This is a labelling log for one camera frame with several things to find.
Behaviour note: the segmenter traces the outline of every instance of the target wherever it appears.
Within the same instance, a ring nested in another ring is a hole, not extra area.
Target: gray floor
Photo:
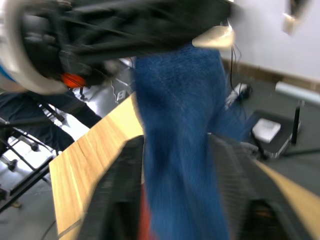
[[[126,90],[132,93],[132,70],[125,65],[120,65],[119,68],[119,74],[112,78],[112,82],[108,80],[102,86],[92,86],[90,89],[83,90],[84,101],[101,117],[106,116],[118,105],[116,102],[118,92]],[[75,95],[80,98],[79,90],[75,91]],[[75,140],[89,130],[73,116],[65,117],[66,123],[61,127]],[[33,152],[24,142],[19,142],[14,148],[35,168],[51,154],[44,147],[40,147],[39,152]],[[10,161],[17,159],[11,151],[7,151],[4,156]],[[18,162],[15,172],[9,171],[0,161],[1,188],[11,189],[29,173],[30,169],[22,161]],[[19,201],[22,203],[21,209],[10,207],[0,214],[0,240],[41,240],[48,227],[55,221],[51,187],[41,180],[22,195]],[[44,239],[58,239],[56,224],[50,228]]]

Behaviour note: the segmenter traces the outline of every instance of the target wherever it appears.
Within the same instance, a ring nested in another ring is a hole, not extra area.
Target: blue jeans
[[[241,140],[246,131],[225,109],[219,52],[189,44],[138,57],[135,82],[153,231],[159,240],[229,240],[208,133]]]
[[[32,121],[46,118],[39,102],[50,104],[61,111],[73,115],[88,128],[101,120],[84,102],[78,100],[68,91],[59,95],[39,95],[34,92],[8,93],[0,95],[0,118],[14,121]],[[25,126],[21,130],[34,136],[49,147],[63,151],[74,142],[74,139],[61,128],[49,122],[40,126]]]

